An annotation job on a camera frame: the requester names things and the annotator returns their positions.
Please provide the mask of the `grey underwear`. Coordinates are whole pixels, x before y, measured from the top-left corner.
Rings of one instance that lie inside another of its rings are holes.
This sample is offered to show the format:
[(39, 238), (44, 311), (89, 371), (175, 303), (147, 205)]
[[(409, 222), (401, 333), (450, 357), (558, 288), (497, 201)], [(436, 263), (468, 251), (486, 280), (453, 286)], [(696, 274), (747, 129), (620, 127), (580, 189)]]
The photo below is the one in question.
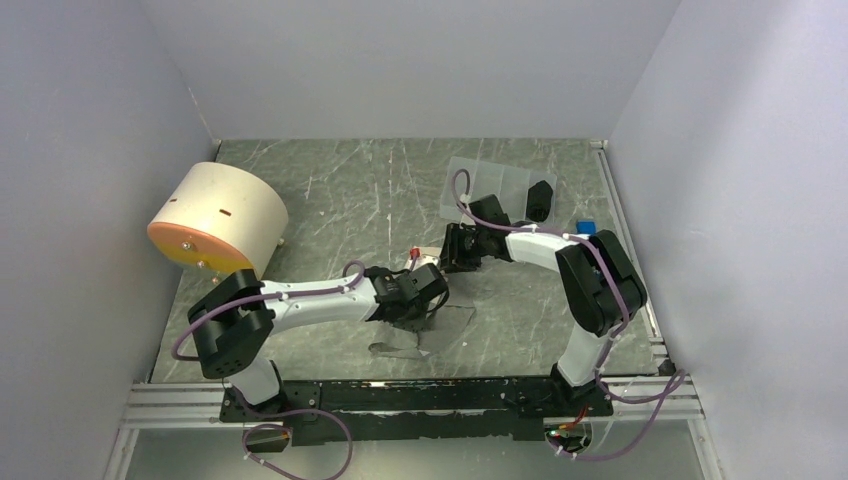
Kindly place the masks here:
[(374, 357), (423, 360), (456, 341), (475, 313), (473, 306), (448, 304), (413, 320), (381, 322), (368, 352)]

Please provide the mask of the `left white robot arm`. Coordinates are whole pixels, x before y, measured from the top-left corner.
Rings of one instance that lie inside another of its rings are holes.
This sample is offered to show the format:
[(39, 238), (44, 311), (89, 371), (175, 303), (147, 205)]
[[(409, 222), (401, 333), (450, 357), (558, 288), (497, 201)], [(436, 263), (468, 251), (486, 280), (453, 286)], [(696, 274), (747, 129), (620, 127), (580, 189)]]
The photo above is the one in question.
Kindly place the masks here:
[(432, 263), (391, 270), (353, 260), (340, 278), (303, 283), (238, 270), (190, 308), (171, 355), (198, 363), (208, 380), (229, 382), (251, 412), (272, 420), (284, 411), (286, 393), (278, 368), (260, 354), (271, 336), (327, 322), (407, 323), (448, 297), (448, 283)]

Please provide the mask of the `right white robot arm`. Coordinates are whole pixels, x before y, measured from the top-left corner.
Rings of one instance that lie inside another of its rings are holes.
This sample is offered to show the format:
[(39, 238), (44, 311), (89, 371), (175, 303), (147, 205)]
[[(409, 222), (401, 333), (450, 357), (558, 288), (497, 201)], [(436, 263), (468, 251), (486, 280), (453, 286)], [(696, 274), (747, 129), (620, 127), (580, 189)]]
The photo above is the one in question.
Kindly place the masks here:
[(471, 272), (482, 259), (531, 264), (559, 274), (576, 322), (552, 369), (560, 381), (549, 389), (552, 407), (572, 415), (588, 400), (612, 341), (648, 300), (645, 285), (616, 234), (560, 232), (535, 223), (512, 224), (496, 196), (459, 208), (469, 224), (446, 227), (440, 262), (447, 273)]

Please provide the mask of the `black striped underwear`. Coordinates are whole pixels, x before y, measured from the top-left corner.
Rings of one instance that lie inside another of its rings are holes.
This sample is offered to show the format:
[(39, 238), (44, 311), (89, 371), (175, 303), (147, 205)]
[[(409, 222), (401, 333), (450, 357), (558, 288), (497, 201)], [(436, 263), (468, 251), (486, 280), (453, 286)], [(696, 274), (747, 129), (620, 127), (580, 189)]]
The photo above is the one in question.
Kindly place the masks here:
[(548, 219), (554, 200), (554, 190), (546, 180), (540, 180), (527, 190), (525, 215), (533, 222)]

